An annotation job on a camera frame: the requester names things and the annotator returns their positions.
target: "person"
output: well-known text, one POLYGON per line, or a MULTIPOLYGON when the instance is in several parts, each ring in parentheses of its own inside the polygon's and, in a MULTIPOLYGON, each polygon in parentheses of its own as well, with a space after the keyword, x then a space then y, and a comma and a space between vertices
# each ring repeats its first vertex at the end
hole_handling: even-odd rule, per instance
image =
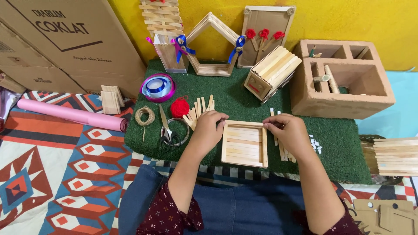
POLYGON ((120 204, 121 235, 363 234, 313 150, 305 123, 290 114, 268 117, 263 127, 296 158, 300 182, 275 176, 230 189, 195 185, 200 162, 221 140, 228 118, 214 110, 200 116, 168 181, 141 165, 120 204))

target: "artificial grass mat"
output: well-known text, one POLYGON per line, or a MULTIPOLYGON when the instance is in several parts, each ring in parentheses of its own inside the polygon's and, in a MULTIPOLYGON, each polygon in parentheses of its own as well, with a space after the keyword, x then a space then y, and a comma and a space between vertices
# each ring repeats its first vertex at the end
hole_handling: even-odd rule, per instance
MULTIPOLYGON (((163 64, 160 60, 150 60, 145 77, 156 73, 165 73, 163 64)), ((235 67, 231 77, 204 77, 197 76, 191 65, 187 74, 170 73, 177 85, 177 90, 170 100, 161 103, 167 119, 172 118, 171 104, 178 97, 184 95, 189 97, 190 107, 194 107, 194 102, 198 97, 204 97, 206 103, 208 103, 209 96, 213 95, 216 111, 228 114, 230 120, 261 122, 270 116, 271 107, 274 108, 275 112, 280 110, 284 113, 292 113, 288 85, 278 90, 270 100, 261 105, 260 100, 243 86, 248 73, 249 69, 237 69, 235 67)), ((159 103, 150 102, 142 94, 139 94, 134 113, 136 110, 148 106, 155 113, 155 121, 145 127, 145 141, 143 142, 144 127, 138 125, 133 115, 125 134, 125 143, 135 152, 148 157, 158 160, 178 161, 188 141, 179 148, 172 148, 167 153, 160 148, 159 139, 163 124, 158 105, 159 103)), ((146 115, 142 117, 143 121, 147 118, 146 115)), ((305 121, 308 133, 313 135, 313 138, 322 146, 322 153, 319 154, 319 157, 331 180, 371 184, 370 172, 360 146, 357 125, 353 119, 306 116, 301 116, 301 118, 305 121)), ((187 128, 183 123, 173 122, 169 124, 169 127, 182 138, 186 134, 187 128)), ((221 163, 221 149, 222 141, 206 155, 201 162, 202 165, 264 170, 221 163)), ((269 171, 298 174, 296 163, 281 161, 279 148, 274 145, 273 135, 269 131, 268 166, 267 170, 269 171)))

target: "scissors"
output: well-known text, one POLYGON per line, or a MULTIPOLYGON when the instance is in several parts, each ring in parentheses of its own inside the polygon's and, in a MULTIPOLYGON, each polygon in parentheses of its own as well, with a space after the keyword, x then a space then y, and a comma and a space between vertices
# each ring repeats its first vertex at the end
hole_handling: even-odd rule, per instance
POLYGON ((163 121, 164 135, 160 137, 160 146, 166 151, 169 152, 171 147, 178 148, 181 146, 181 140, 178 134, 175 131, 171 131, 168 128, 167 118, 164 113, 163 107, 160 105, 160 114, 161 120, 163 121))

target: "pencil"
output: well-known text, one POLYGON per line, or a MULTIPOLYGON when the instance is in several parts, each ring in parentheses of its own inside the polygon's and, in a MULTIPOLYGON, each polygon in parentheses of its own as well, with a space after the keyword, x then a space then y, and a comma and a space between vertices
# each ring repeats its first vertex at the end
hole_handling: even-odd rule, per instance
POLYGON ((309 54, 309 57, 313 57, 314 56, 314 51, 315 51, 316 45, 313 46, 311 53, 309 54))

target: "blouse sleeve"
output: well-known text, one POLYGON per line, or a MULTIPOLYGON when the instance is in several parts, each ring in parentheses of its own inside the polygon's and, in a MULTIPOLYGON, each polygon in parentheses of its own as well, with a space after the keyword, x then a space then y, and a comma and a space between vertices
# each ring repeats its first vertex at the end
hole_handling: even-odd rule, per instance
MULTIPOLYGON (((343 217, 332 226, 324 235, 363 235, 359 227, 354 223, 353 218, 348 212, 347 205, 341 200, 341 203, 344 205, 345 213, 343 217)), ((303 227, 304 235, 316 235, 315 233, 309 230, 308 219, 306 218, 306 211, 294 211, 293 216, 296 221, 303 227)))
POLYGON ((188 213, 180 211, 165 183, 155 195, 136 235, 182 235, 184 229, 202 230, 203 219, 199 205, 191 198, 188 213))

